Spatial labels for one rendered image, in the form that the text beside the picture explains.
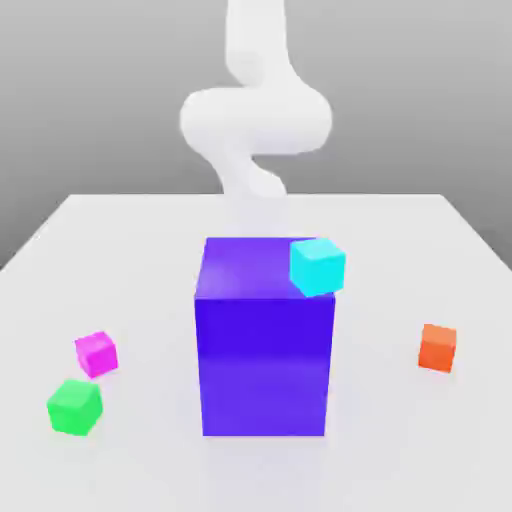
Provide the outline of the small orange cube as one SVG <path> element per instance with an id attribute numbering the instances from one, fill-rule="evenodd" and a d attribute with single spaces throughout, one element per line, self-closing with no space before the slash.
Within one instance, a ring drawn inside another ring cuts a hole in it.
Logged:
<path id="1" fill-rule="evenodd" d="M 418 365 L 450 373 L 456 351 L 456 340 L 455 329 L 425 324 L 422 330 Z"/>

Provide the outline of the small magenta cube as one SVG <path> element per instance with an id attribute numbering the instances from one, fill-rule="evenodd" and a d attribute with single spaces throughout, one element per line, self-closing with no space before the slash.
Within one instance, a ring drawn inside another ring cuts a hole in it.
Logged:
<path id="1" fill-rule="evenodd" d="M 86 375 L 94 379 L 118 368 L 115 343 L 105 331 L 74 341 L 78 362 Z"/>

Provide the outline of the small green cube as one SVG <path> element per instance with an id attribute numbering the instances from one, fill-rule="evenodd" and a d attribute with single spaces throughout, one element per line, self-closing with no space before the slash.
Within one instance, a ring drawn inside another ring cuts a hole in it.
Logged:
<path id="1" fill-rule="evenodd" d="M 103 413 L 97 384 L 66 379 L 47 401 L 52 428 L 74 436 L 87 436 Z"/>

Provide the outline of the small cyan cube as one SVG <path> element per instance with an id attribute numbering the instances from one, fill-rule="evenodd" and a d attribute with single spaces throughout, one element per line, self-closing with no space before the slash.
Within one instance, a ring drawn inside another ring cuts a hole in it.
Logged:
<path id="1" fill-rule="evenodd" d="M 290 244 L 291 282 L 306 296 L 335 293 L 344 288 L 346 253 L 327 238 Z"/>

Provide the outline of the large blue box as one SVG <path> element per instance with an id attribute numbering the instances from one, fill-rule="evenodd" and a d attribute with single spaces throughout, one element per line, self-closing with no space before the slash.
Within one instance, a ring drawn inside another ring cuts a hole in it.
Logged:
<path id="1" fill-rule="evenodd" d="M 207 238 L 194 295 L 202 431 L 325 432 L 336 299 L 289 278 L 289 238 Z"/>

